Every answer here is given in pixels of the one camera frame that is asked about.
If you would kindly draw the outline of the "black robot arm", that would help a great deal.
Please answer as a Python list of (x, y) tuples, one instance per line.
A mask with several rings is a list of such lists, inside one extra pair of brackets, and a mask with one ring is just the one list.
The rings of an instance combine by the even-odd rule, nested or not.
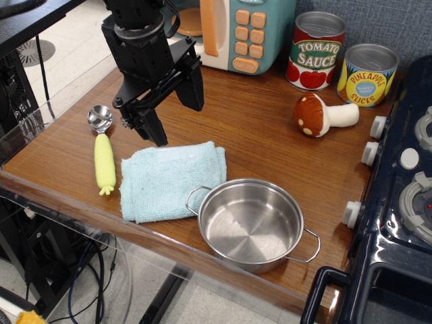
[(181, 104), (201, 111), (205, 102), (195, 38), (170, 45), (181, 17), (171, 1), (106, 1), (111, 12), (101, 26), (124, 81), (113, 100), (125, 127), (157, 146), (167, 137), (155, 111), (172, 92)]

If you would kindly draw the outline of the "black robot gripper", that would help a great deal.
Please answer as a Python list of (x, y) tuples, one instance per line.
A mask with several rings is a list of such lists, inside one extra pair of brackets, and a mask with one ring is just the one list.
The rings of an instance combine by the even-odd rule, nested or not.
[[(120, 28), (110, 15), (103, 21), (102, 31), (124, 75), (113, 106), (121, 109), (125, 127), (144, 140), (166, 146), (165, 130), (154, 108), (172, 92), (183, 106), (195, 111), (202, 111), (205, 103), (203, 75), (196, 66), (196, 39), (187, 36), (170, 45), (161, 14), (151, 25), (138, 30)], [(138, 104), (145, 108), (126, 107), (145, 92), (150, 93)]]

